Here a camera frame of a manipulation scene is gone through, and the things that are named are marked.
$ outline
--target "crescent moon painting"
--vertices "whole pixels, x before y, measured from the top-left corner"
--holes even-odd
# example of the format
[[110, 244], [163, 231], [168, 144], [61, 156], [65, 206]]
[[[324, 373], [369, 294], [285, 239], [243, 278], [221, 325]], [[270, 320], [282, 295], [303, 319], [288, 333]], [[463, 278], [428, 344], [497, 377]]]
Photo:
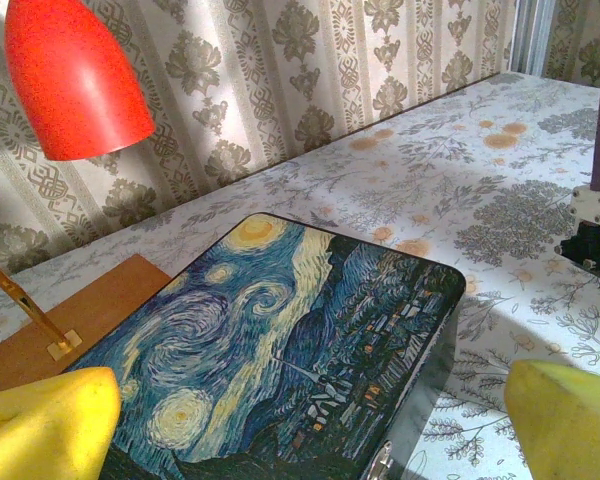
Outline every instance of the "crescent moon painting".
[[101, 479], [349, 479], [464, 292], [456, 270], [246, 218], [70, 370], [122, 398]]

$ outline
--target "metal latch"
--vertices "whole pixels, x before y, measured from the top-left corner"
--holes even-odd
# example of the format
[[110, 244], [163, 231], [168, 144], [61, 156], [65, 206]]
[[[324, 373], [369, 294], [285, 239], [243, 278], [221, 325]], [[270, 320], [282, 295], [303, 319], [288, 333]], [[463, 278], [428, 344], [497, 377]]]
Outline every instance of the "metal latch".
[[390, 458], [392, 448], [391, 442], [387, 442], [382, 446], [376, 458], [373, 459], [367, 480], [385, 480], [387, 478], [389, 469], [393, 465], [393, 459]]

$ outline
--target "wallpaper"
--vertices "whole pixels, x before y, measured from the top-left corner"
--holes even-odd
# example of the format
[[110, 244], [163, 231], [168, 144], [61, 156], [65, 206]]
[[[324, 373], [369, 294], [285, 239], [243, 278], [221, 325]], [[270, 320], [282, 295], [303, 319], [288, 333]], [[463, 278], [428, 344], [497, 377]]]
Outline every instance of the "wallpaper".
[[600, 0], [557, 0], [544, 74], [600, 86]]
[[514, 0], [85, 0], [156, 122], [44, 158], [14, 96], [0, 0], [0, 264], [33, 266], [505, 70]]

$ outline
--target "red lamp shade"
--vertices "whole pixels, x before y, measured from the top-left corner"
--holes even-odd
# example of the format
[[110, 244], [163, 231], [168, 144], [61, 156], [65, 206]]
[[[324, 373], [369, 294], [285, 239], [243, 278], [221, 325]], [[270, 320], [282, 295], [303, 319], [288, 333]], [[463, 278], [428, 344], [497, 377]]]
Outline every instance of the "red lamp shade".
[[102, 155], [155, 129], [135, 74], [79, 0], [10, 0], [7, 64], [47, 158]]

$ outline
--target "lamp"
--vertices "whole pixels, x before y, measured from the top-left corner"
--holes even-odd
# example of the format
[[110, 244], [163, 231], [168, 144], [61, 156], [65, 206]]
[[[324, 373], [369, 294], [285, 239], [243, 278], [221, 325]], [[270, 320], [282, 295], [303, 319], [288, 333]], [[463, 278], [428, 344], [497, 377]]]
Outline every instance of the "lamp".
[[[5, 20], [5, 47], [13, 86], [48, 159], [75, 160], [102, 155], [139, 142], [154, 131], [155, 124], [122, 48], [79, 0], [10, 0]], [[111, 309], [118, 310], [118, 318], [108, 322], [108, 330], [168, 279], [156, 267], [140, 260], [135, 258], [134, 265], [128, 268], [135, 275], [145, 274], [142, 285], [133, 282], [127, 285], [116, 280], [116, 286], [127, 291], [120, 293], [117, 302], [113, 299]], [[102, 284], [96, 287], [92, 291], [106, 297], [107, 287]], [[52, 342], [47, 345], [47, 350], [53, 361], [58, 362], [74, 352], [70, 355], [72, 358], [65, 358], [37, 377], [21, 378], [15, 384], [59, 373], [66, 368], [68, 361], [77, 358], [74, 350], [84, 340], [80, 331], [72, 329], [66, 332], [59, 328], [1, 270], [0, 288], [31, 317], [39, 331], [45, 333], [47, 343], [49, 340]], [[83, 318], [95, 315], [98, 310], [93, 305], [83, 307], [75, 312]], [[81, 350], [86, 350], [102, 334], [108, 333], [102, 331], [100, 336], [93, 335], [89, 330], [93, 326], [89, 322], [84, 322], [81, 328], [86, 332], [82, 333], [89, 337]], [[21, 330], [10, 337], [10, 348], [14, 345], [28, 347], [32, 342], [26, 336], [37, 334]], [[11, 361], [3, 360], [9, 356], [6, 353], [0, 351], [0, 377], [22, 374], [21, 366], [6, 368], [2, 365], [4, 361]], [[13, 385], [0, 384], [0, 388], [7, 386]]]

